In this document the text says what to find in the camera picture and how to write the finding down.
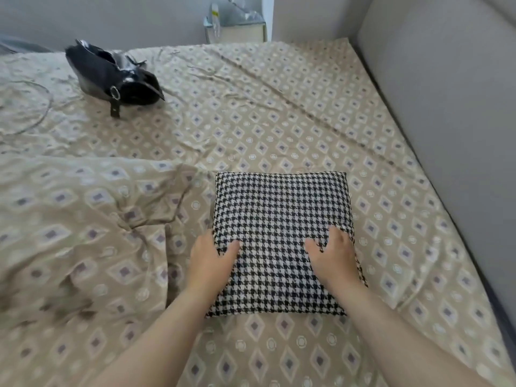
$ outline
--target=houndstooth pillow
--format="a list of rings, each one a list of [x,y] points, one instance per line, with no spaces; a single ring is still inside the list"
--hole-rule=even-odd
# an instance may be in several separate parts
[[[215,246],[225,252],[232,240],[240,240],[241,251],[228,286],[207,316],[255,312],[345,315],[314,276],[304,250],[307,237],[325,247],[330,224],[353,240],[343,172],[218,173]],[[357,266],[366,284],[358,261]]]

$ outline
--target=black leather handbag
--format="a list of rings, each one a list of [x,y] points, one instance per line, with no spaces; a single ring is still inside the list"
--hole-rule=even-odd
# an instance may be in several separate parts
[[[120,105],[150,105],[164,100],[155,75],[128,55],[109,52],[76,40],[66,58],[88,95],[111,103],[111,116],[120,117]]]

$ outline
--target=person's left hand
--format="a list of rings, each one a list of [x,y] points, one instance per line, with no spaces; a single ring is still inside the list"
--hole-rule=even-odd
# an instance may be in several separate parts
[[[234,240],[229,244],[227,252],[219,255],[211,230],[199,236],[190,252],[186,290],[211,305],[228,284],[239,249],[240,242]]]

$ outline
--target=bed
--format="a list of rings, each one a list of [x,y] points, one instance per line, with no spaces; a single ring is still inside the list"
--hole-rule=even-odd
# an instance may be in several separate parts
[[[486,292],[347,39],[130,51],[165,103],[83,95],[62,53],[0,58],[0,385],[87,385],[184,287],[215,171],[346,171],[370,288],[494,385]],[[262,367],[256,368],[256,359]],[[181,386],[385,386],[345,316],[207,319]]]

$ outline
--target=metal ring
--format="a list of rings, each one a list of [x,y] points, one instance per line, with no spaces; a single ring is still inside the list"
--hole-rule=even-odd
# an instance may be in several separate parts
[[[114,85],[111,86],[111,88],[109,89],[109,92],[111,94],[111,97],[116,100],[116,101],[119,101],[120,100],[120,92],[118,91],[117,87],[115,87]]]

